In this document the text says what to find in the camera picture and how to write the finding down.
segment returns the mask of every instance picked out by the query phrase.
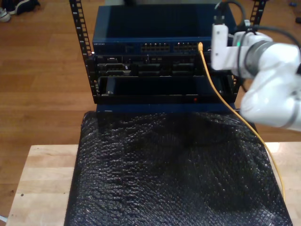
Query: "wooden floor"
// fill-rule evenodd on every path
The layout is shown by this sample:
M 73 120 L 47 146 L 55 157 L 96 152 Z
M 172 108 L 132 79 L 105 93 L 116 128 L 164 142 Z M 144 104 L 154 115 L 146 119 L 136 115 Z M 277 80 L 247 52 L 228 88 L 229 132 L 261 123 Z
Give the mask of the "wooden floor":
M 67 0 L 40 0 L 35 12 L 0 24 L 0 215 L 8 216 L 31 145 L 77 144 L 86 111 L 95 110 Z M 250 17 L 253 2 L 241 0 Z M 92 38 L 97 6 L 83 0 Z M 233 7 L 236 19 L 240 12 Z M 262 24 L 301 41 L 286 0 L 270 0 Z M 275 41 L 287 41 L 269 33 Z M 257 126 L 265 141 L 300 141 L 301 133 Z

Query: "robotic arm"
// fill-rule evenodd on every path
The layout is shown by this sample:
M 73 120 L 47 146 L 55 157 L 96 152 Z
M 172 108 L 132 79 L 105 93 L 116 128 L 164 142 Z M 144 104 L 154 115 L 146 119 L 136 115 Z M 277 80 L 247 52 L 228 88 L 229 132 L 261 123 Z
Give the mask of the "robotic arm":
M 247 120 L 301 131 L 300 50 L 295 45 L 275 43 L 257 32 L 237 32 L 231 47 L 228 28 L 213 25 L 211 66 L 232 70 L 238 75 L 238 50 L 242 78 L 254 79 L 241 102 L 241 114 Z

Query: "black cable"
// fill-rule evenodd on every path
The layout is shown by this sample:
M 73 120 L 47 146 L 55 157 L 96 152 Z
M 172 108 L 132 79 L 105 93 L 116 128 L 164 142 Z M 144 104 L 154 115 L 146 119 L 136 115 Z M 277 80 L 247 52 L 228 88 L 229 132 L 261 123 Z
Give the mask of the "black cable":
M 237 55 L 237 73 L 238 73 L 240 85 L 241 85 L 241 87 L 243 88 L 244 92 L 247 92 L 247 90 L 246 90 L 246 88 L 245 88 L 245 86 L 244 86 L 243 78 L 242 78 L 242 76 L 241 76 L 241 70 L 240 70 L 240 65 L 239 65 L 239 61 L 240 61 L 240 52 L 241 52 L 241 47 L 242 47 L 243 42 L 244 42 L 244 40 L 245 40 L 246 34 L 251 33 L 251 32 L 253 32 L 254 34 L 256 34 L 254 30 L 248 30 L 248 31 L 246 31 L 246 32 L 243 34 L 243 36 L 241 37 L 240 45 L 239 45 L 239 47 L 238 47 L 238 55 Z
M 219 3 L 218 8 L 221 9 L 222 11 L 225 11 L 226 10 L 225 6 L 228 5 L 229 3 L 232 3 L 239 7 L 242 17 L 241 17 L 240 24 L 238 26 L 245 26 L 246 12 L 245 12 L 245 8 L 239 2 L 234 0 L 223 1 Z

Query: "bubble wrap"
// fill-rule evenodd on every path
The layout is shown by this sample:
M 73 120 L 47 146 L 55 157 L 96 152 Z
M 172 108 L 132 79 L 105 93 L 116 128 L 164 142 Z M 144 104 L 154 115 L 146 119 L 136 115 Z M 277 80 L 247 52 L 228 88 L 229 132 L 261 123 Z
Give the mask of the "bubble wrap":
M 85 115 L 65 226 L 292 225 L 267 153 L 234 115 Z

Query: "sneaker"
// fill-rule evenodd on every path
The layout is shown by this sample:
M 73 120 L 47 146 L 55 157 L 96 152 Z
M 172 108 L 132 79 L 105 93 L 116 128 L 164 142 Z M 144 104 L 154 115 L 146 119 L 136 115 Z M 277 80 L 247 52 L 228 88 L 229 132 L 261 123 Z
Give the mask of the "sneaker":
M 33 11 L 36 6 L 40 6 L 38 0 L 21 0 L 16 5 L 16 14 Z
M 15 14 L 15 5 L 14 5 L 14 2 L 13 0 L 3 0 L 2 1 L 2 7 L 4 9 L 6 9 L 6 11 L 10 14 L 10 15 L 13 15 Z
M 10 20 L 10 14 L 3 8 L 0 8 L 0 22 L 7 22 Z

